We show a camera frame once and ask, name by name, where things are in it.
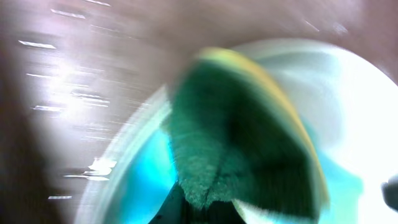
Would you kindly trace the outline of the green and yellow sponge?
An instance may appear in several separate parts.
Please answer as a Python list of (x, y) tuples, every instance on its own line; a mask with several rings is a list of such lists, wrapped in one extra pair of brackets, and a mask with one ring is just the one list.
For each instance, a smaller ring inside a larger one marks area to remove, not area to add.
[(203, 49), (180, 81), (167, 131), (193, 219), (240, 203), (317, 223), (329, 204), (325, 176), (299, 114), (255, 61)]

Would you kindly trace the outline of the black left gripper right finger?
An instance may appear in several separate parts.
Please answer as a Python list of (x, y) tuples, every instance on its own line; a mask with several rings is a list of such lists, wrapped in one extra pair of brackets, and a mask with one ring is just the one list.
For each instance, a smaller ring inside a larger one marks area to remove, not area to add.
[(213, 202), (205, 212), (207, 224), (246, 224), (232, 202)]

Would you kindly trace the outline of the white plate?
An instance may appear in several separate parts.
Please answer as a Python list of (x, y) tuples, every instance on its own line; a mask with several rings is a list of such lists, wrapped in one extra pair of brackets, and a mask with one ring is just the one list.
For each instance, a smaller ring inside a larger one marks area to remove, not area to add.
[[(315, 143), (330, 204), (321, 223), (397, 222), (397, 86), (335, 45), (271, 39), (236, 50), (268, 71)], [(159, 88), (92, 165), (76, 223), (149, 223), (177, 171), (165, 130), (168, 90)]]

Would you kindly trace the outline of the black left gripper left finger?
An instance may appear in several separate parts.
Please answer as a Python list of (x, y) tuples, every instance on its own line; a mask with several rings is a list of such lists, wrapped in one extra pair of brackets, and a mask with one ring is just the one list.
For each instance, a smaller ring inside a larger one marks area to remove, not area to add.
[(181, 186), (173, 185), (168, 196), (149, 224), (195, 224), (199, 223), (194, 207), (186, 200)]

